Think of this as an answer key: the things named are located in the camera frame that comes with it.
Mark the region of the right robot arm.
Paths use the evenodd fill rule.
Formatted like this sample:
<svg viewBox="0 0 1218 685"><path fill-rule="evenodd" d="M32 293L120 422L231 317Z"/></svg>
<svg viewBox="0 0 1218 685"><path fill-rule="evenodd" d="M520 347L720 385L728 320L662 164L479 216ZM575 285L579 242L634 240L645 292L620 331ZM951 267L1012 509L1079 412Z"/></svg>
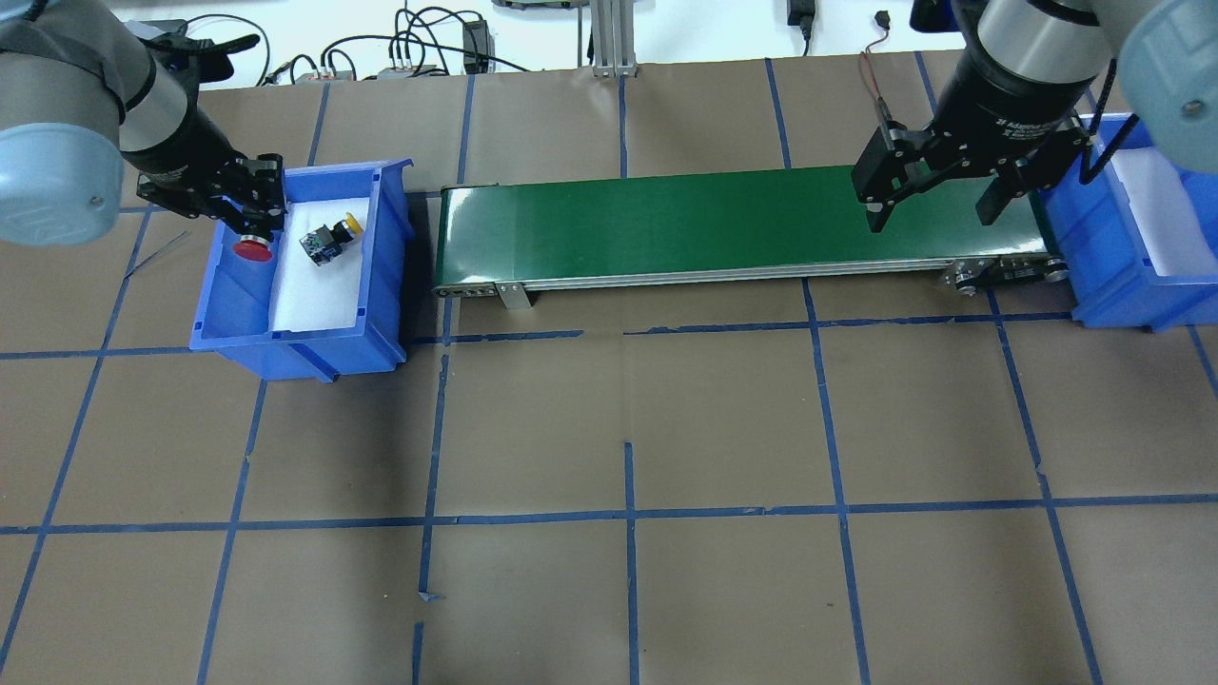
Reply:
<svg viewBox="0 0 1218 685"><path fill-rule="evenodd" d="M1027 193L1052 189L1084 162L1099 133L1077 105L1104 76L1160 152L1216 172L1213 1L918 1L911 26L957 30L965 48L922 129L901 126L875 96L879 123L853 167L853 186L879 233L896 204L948 180L989 179L983 225Z"/></svg>

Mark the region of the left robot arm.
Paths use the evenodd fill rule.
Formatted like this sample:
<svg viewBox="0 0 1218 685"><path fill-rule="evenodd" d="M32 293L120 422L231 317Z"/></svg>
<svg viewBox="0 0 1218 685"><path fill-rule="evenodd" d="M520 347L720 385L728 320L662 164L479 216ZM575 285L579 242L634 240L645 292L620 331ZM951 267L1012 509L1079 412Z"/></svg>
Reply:
<svg viewBox="0 0 1218 685"><path fill-rule="evenodd" d="M217 219L238 255L270 258L287 215L283 156L236 150L199 104L259 33L195 40L125 23L100 1L5 1L1 29L4 243L108 234L132 167L140 199Z"/></svg>

